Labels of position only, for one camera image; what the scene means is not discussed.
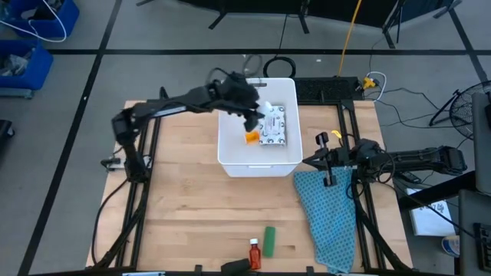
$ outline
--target floor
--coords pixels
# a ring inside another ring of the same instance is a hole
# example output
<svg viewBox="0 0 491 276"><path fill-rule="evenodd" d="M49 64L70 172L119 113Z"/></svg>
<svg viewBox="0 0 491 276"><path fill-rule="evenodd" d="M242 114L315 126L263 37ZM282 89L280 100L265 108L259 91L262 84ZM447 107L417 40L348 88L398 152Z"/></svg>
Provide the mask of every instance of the floor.
<svg viewBox="0 0 491 276"><path fill-rule="evenodd" d="M140 7L131 0L75 2L81 16L72 36L62 44L44 44L54 54L44 87L31 100L0 100L0 118L13 121L17 131L0 163L3 275L18 273L46 195L54 195L58 187L30 273L82 269L107 176L99 161L114 147L110 118L126 100L156 98L160 86L171 96L182 94L203 85L211 68L237 71L245 58L239 51L136 54L116 50L275 49L284 21L281 15L227 15L210 31L207 26L217 13L176 1L154 1ZM406 23L397 49L422 51L374 55L372 70L386 73L389 90L406 87L443 105L455 89L465 89L491 74L491 31L484 22L490 8L487 0L465 0L458 6L454 19L460 20L464 33L458 32L449 14L438 20L425 15ZM298 19L288 18L282 49L333 51L292 51L285 56L295 60L298 77L336 75L339 49L349 25L321 18L307 18L307 23L311 33L303 34ZM2 29L2 38L12 37L9 30ZM387 50L382 37L380 29L356 26L349 48L367 50L365 54L371 48ZM425 51L435 49L442 51ZM465 51L472 49L487 51ZM353 53L345 58L342 75L362 78L368 72L370 56ZM264 60L270 57L263 55ZM288 70L283 64L273 64L270 76L287 76ZM422 97L403 91L387 93L383 102L397 106L402 118L436 111ZM381 125L397 122L391 107L377 103L377 114ZM410 123L425 127L428 120ZM408 129L396 124L383 126L382 131L390 151L457 146L463 140L452 128ZM473 169L472 142L464 142L460 149ZM428 172L418 175L425 177ZM445 179L449 177L435 173L427 182ZM456 221L458 211L451 208ZM452 274L453 259L442 252L440 239L415 237L407 214L403 217L414 267Z"/></svg>

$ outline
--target blue bin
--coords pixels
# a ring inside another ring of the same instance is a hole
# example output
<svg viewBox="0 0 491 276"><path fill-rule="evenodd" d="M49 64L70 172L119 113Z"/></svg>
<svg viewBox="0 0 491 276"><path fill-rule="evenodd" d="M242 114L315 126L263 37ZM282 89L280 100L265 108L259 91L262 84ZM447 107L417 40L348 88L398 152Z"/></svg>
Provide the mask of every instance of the blue bin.
<svg viewBox="0 0 491 276"><path fill-rule="evenodd" d="M27 88L31 90L39 90L43 87L51 64L53 64L53 56L38 41L0 40L1 56L15 54L23 57L32 48L35 48L35 51L32 53L25 72L20 76L0 76L0 87Z"/></svg>
<svg viewBox="0 0 491 276"><path fill-rule="evenodd" d="M21 18L21 14L22 12L36 8L39 5L44 5L42 0L11 0L10 15L5 21L17 28L35 33L31 26L29 26L28 21ZM73 31L79 14L80 11L74 3L74 0L64 0L63 5L56 15L60 18L67 31L67 37L70 36ZM58 22L56 18L53 20L33 20L31 25L36 29L38 35L43 38L63 38L63 28L61 28L60 22ZM23 31L15 29L14 31L23 38L31 37L30 34Z"/></svg>

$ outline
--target yellow cable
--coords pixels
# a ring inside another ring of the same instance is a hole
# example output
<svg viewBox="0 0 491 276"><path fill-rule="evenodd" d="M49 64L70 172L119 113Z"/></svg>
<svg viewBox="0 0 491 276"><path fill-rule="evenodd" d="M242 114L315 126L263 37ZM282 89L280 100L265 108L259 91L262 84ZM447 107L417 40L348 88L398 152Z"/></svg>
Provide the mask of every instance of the yellow cable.
<svg viewBox="0 0 491 276"><path fill-rule="evenodd" d="M361 0L358 0L358 3L356 4L356 9L354 10L353 18L351 19L350 29L348 30L348 35L346 36L346 41L344 42L343 54L341 54L341 63L339 64L338 77L341 76L341 69L343 69L343 62L344 62L344 53L346 52L346 48L348 47L348 42L350 41L350 36L351 36L351 29L353 29L354 20L358 15L358 10L360 9L360 5L361 5Z"/></svg>

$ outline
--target orange object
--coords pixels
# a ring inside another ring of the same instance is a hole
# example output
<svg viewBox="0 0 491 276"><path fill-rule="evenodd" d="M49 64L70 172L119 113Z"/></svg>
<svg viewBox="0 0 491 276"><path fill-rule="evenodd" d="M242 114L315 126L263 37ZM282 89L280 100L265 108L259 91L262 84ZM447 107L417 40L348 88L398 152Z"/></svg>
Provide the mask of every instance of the orange object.
<svg viewBox="0 0 491 276"><path fill-rule="evenodd" d="M246 133L245 134L245 142L250 144L250 143L257 143L261 139L261 136L259 135L259 131L255 130L252 131L251 133Z"/></svg>
<svg viewBox="0 0 491 276"><path fill-rule="evenodd" d="M258 248L258 239L251 238L251 250L249 251L251 269L261 269L261 250Z"/></svg>

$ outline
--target white wire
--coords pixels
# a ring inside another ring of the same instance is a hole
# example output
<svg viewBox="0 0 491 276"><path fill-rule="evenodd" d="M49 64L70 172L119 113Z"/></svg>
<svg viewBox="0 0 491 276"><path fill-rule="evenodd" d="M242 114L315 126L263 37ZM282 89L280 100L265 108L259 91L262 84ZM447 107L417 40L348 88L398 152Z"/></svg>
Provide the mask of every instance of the white wire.
<svg viewBox="0 0 491 276"><path fill-rule="evenodd" d="M371 74L379 74L382 77L384 77L384 85L382 85L381 93L378 95L378 98L374 100L374 102L376 102L376 101L380 100L382 98L382 95L384 94L385 86L387 85L387 76L382 72L372 71L372 72L368 72L367 77L370 77Z"/></svg>
<svg viewBox="0 0 491 276"><path fill-rule="evenodd" d="M47 41L47 42L55 42L55 43L59 43L59 42L63 42L67 39L67 30L65 30L64 26L63 26L63 23L61 22L60 18L56 15L56 12L53 11L53 9L49 6L49 4L45 1L45 0L42 0L44 2L44 4L49 8L49 10L51 11L51 13L56 17L56 19L58 20L58 22L60 22L60 26L61 28L63 29L63 39L61 40L51 40L51 39L47 39L47 38L43 38L43 37L40 37L38 35L38 32L36 31L36 29L34 27L32 27L31 25L31 21L32 20L29 20L28 23L29 23L29 26L31 26L31 28L34 30L35 33L31 32L31 31L26 31L24 29L21 29L21 28L18 28L18 27L15 27L14 25L10 25L9 23L5 22L5 21L2 21L0 20L0 23L4 24L4 25L7 25L9 26L10 28L14 28L18 31L23 31L24 33L28 33L36 38L39 38L43 41Z"/></svg>

